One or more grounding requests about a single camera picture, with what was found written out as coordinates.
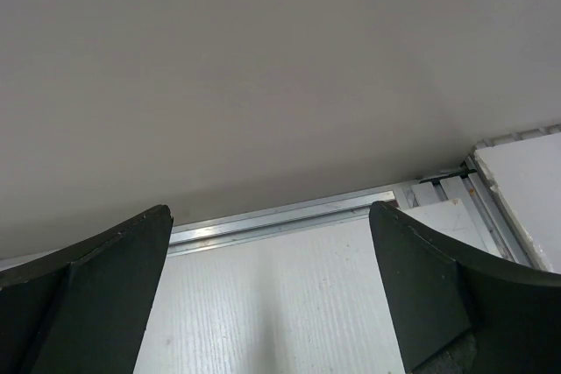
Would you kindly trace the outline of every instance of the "black plastic part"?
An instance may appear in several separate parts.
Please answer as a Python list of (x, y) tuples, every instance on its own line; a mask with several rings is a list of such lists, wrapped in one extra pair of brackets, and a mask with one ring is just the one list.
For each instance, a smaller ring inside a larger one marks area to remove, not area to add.
[(561, 372), (561, 276), (517, 265), (375, 202), (370, 226), (406, 372), (475, 339), (471, 373)]
[(160, 205), (0, 272), (0, 373), (132, 373), (171, 228)]

